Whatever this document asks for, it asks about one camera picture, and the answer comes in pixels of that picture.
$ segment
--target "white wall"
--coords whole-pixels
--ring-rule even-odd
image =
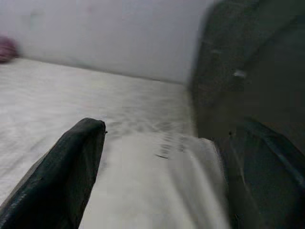
[[[0,34],[24,56],[186,83],[214,0],[1,0]]]

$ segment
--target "dark green object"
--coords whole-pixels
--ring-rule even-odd
[[[105,123],[79,121],[37,161],[0,208],[1,229],[77,229],[100,165]]]

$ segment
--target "pink object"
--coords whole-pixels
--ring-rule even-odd
[[[7,37],[0,36],[0,63],[8,62],[17,57],[17,47],[15,41]]]

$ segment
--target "red object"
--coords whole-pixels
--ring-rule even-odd
[[[14,40],[0,36],[0,63],[17,57],[17,46]]]

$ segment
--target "white surface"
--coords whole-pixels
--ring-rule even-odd
[[[187,83],[214,0],[2,0],[0,34],[29,58]]]
[[[0,203],[93,117],[108,134],[81,229],[228,228],[220,165],[211,142],[189,137],[183,86],[23,59],[0,65],[0,82]]]

